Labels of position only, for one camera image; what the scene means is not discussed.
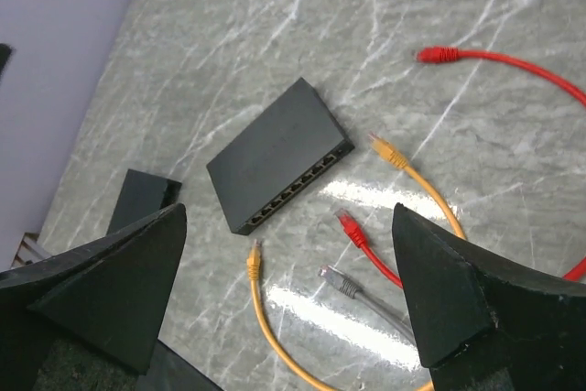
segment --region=gray marble table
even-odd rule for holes
[[[205,169],[303,76],[357,149],[254,234],[265,239],[268,318],[332,386],[421,386],[415,350],[317,277],[337,265],[406,310],[335,211],[354,214],[390,266],[395,203],[448,227],[365,134],[413,158],[471,241],[562,275],[586,253],[586,109],[514,68],[419,66],[412,50],[498,50],[586,87],[585,25],[586,0],[133,0],[41,243],[58,253],[103,235],[128,168],[182,181],[189,233],[161,339],[227,391],[309,389],[262,337],[245,276],[251,240],[229,233]]]

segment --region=marble countertop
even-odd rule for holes
[[[398,201],[448,228],[365,134],[413,159],[472,242],[562,275],[586,252],[585,109],[514,68],[419,66],[412,50],[502,51],[586,87],[585,21],[586,0],[133,0],[41,243],[59,253],[102,236],[128,168],[182,181],[189,231],[161,339],[227,391],[309,389],[263,339],[245,275],[251,238],[229,233],[205,168],[303,76],[357,148],[254,233],[268,318],[332,386],[421,386],[415,349],[317,276],[336,265],[406,310],[334,213],[351,212],[390,266]]]

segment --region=purple wall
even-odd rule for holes
[[[130,0],[0,0],[0,271],[38,232]]]

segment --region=cable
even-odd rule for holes
[[[500,61],[502,63],[515,66],[519,69],[535,73],[536,75],[553,82],[558,87],[576,98],[584,106],[586,106],[586,93],[584,93],[575,84],[572,84],[555,73],[547,71],[536,64],[516,59],[505,54],[486,50],[464,50],[451,47],[424,48],[417,54],[417,60],[421,63],[451,63],[465,58]],[[573,267],[566,275],[564,275],[564,278],[570,281],[580,281],[584,275],[586,275],[586,257],[582,258],[582,260],[575,267]]]
[[[300,378],[305,380],[308,384],[312,385],[316,389],[320,391],[336,391],[335,388],[332,388],[320,380],[316,379],[312,375],[310,375],[307,371],[301,368],[292,358],[287,354],[287,352],[281,347],[278,343],[277,339],[273,335],[271,329],[268,327],[268,323],[266,322],[265,313],[263,312],[263,306],[261,305],[260,301],[260,293],[258,291],[258,278],[260,277],[260,265],[261,265],[261,249],[260,244],[258,241],[255,241],[253,248],[248,255],[248,259],[246,260],[246,267],[248,269],[248,279],[250,280],[250,292],[253,297],[253,304],[255,306],[255,313],[256,317],[258,318],[258,323],[260,324],[260,328],[263,331],[263,334],[266,337],[268,343],[273,347],[273,350],[277,353],[278,357],[287,364],[287,366],[293,370]]]
[[[373,262],[373,264],[380,270],[385,277],[387,277],[391,282],[398,285],[400,288],[403,288],[403,283],[401,282],[401,278],[398,277],[395,272],[389,269],[385,263],[383,263],[378,256],[373,252],[368,244],[368,238],[366,238],[366,234],[360,227],[357,221],[346,211],[338,211],[336,212],[336,216],[340,223],[342,224],[342,229],[348,235],[348,238],[352,240],[354,245],[358,249],[362,249],[362,251],[366,254],[366,256]]]
[[[444,200],[443,197],[431,186],[417,171],[409,165],[409,160],[404,156],[396,147],[390,142],[381,139],[380,137],[370,134],[373,141],[372,147],[378,156],[390,162],[391,165],[398,169],[403,169],[413,180],[415,180],[421,187],[428,192],[431,198],[439,205],[443,213],[445,214],[448,222],[450,222],[451,228],[454,233],[460,238],[466,240],[466,234],[461,228],[460,222],[451,211],[450,206]]]
[[[325,279],[330,286],[340,291],[348,298],[362,302],[366,307],[391,324],[395,330],[401,333],[409,342],[416,345],[413,331],[398,317],[398,313],[394,310],[383,307],[376,299],[364,292],[363,288],[350,277],[332,266],[320,267],[318,275]]]

